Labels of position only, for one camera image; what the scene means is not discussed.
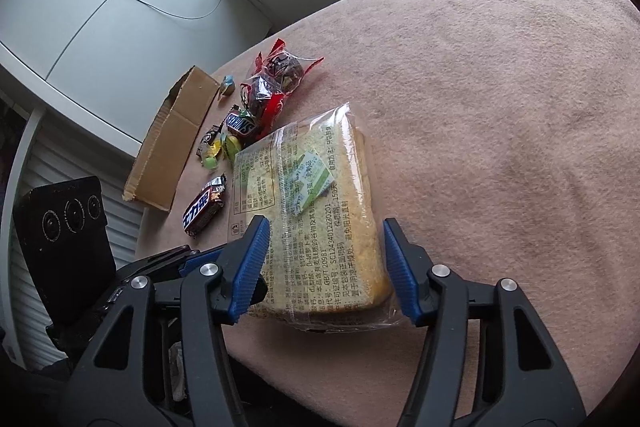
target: blue gripper pad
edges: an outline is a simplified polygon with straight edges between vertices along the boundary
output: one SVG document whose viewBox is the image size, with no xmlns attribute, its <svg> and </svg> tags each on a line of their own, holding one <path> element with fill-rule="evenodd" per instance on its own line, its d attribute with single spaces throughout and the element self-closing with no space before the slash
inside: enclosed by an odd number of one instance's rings
<svg viewBox="0 0 640 427">
<path fill-rule="evenodd" d="M 207 251 L 200 255 L 194 255 L 193 257 L 187 259 L 182 265 L 182 268 L 178 270 L 180 277 L 187 277 L 189 272 L 194 271 L 196 268 L 200 268 L 205 263 L 215 263 L 220 257 L 220 254 L 224 250 L 225 245 L 221 245 L 220 247 L 214 248 L 213 250 Z"/>
<path fill-rule="evenodd" d="M 229 306 L 228 315 L 234 323 L 238 322 L 240 315 L 246 313 L 247 309 L 249 309 L 249 304 L 251 304 L 251 299 L 254 295 L 255 283 L 260 276 L 260 269 L 269 250 L 269 220 L 265 217 L 260 217 L 262 219 L 246 249 L 246 254 L 232 284 L 233 300 Z"/>
<path fill-rule="evenodd" d="M 411 319 L 413 324 L 422 315 L 418 304 L 418 283 L 404 257 L 404 253 L 394 236 L 391 227 L 385 221 L 385 256 L 386 270 L 396 289 L 402 313 Z"/>
</svg>

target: red candy bag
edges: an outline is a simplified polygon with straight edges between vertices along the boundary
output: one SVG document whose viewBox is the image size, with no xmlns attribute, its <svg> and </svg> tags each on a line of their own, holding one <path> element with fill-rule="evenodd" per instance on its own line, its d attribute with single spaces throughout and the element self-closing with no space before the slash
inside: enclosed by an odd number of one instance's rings
<svg viewBox="0 0 640 427">
<path fill-rule="evenodd" d="M 282 39 L 276 40 L 266 58 L 262 58 L 261 53 L 258 54 L 254 66 L 248 72 L 247 81 L 240 84 L 246 115 L 253 118 L 259 127 L 255 140 L 271 132 L 284 102 L 311 68 L 323 60 L 324 57 L 296 57 L 288 51 Z"/>
</svg>

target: packaged bread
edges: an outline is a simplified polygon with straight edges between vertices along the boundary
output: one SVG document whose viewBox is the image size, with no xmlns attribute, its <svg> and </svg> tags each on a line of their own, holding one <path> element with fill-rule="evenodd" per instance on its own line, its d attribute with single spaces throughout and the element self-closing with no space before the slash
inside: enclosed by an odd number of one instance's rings
<svg viewBox="0 0 640 427">
<path fill-rule="evenodd" d="M 228 240 L 255 214 L 271 223 L 250 313 L 303 329 L 353 330 L 395 321 L 372 202 L 367 137 L 349 104 L 278 129 L 236 156 Z"/>
</svg>

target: cardboard box flap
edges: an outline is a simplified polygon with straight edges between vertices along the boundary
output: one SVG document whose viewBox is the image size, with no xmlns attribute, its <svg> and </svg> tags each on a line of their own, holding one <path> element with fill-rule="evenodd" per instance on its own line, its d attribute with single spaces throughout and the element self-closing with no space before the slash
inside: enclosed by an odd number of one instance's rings
<svg viewBox="0 0 640 427">
<path fill-rule="evenodd" d="M 219 86 L 194 66 L 170 89 L 129 173 L 125 201 L 171 209 L 182 170 Z"/>
</svg>

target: metal screw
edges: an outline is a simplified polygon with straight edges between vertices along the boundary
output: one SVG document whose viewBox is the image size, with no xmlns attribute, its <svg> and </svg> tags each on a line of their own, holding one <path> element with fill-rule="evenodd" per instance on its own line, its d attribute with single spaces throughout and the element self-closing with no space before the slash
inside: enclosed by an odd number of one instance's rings
<svg viewBox="0 0 640 427">
<path fill-rule="evenodd" d="M 215 275 L 218 273 L 218 265 L 216 263 L 207 263 L 200 266 L 200 273 L 203 275 Z"/>
<path fill-rule="evenodd" d="M 500 281 L 500 286 L 502 286 L 503 290 L 512 292 L 518 287 L 518 284 L 513 279 L 502 279 Z"/>
<path fill-rule="evenodd" d="M 144 288 L 148 282 L 149 279 L 147 279 L 144 275 L 138 275 L 137 277 L 133 277 L 133 279 L 131 280 L 131 287 L 135 288 L 136 290 L 140 290 L 141 288 Z"/>
<path fill-rule="evenodd" d="M 449 267 L 444 264 L 434 264 L 431 271 L 437 277 L 446 277 L 451 273 Z"/>
</svg>

